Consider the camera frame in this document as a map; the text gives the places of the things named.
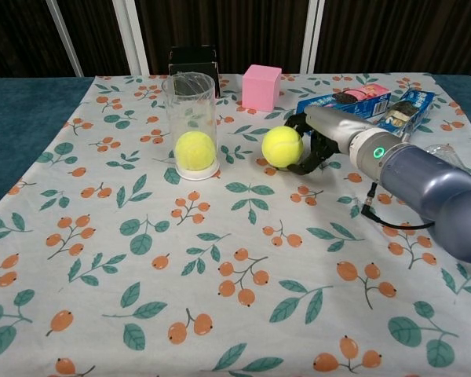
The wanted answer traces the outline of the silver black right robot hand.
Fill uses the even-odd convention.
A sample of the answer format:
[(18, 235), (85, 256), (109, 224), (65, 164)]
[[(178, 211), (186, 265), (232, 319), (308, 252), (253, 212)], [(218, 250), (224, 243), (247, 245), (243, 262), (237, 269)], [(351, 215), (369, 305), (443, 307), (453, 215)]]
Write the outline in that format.
[(308, 105), (300, 114), (292, 115), (285, 126), (295, 129), (299, 137), (311, 133), (310, 153), (301, 161), (286, 165), (286, 169), (306, 175), (313, 172), (333, 154), (349, 154), (352, 139), (372, 127), (369, 122), (336, 108)]

